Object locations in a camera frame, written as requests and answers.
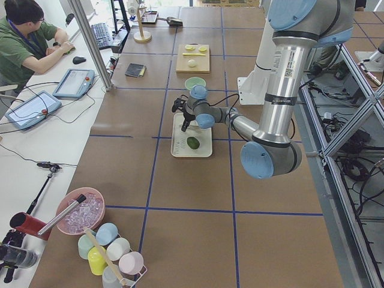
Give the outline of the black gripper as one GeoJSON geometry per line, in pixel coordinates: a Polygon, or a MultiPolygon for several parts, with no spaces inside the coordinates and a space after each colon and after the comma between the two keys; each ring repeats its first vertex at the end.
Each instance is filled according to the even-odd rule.
{"type": "Polygon", "coordinates": [[[181,131],[186,132],[187,128],[190,126],[190,122],[195,120],[195,115],[188,104],[184,104],[182,111],[185,120],[182,123],[181,131]]]}

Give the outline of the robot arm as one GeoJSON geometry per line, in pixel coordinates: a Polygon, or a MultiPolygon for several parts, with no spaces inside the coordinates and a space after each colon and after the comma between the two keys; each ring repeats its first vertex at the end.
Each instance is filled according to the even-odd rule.
{"type": "Polygon", "coordinates": [[[265,179],[294,171],[302,153],[288,136],[305,60],[312,48],[341,44],[352,36],[354,1],[272,1],[267,21],[274,33],[273,63],[262,116],[255,123],[234,108],[215,107],[207,89],[194,86],[187,100],[177,98],[172,111],[184,116],[181,130],[192,120],[200,128],[225,123],[247,142],[241,164],[253,178],[265,179]]]}

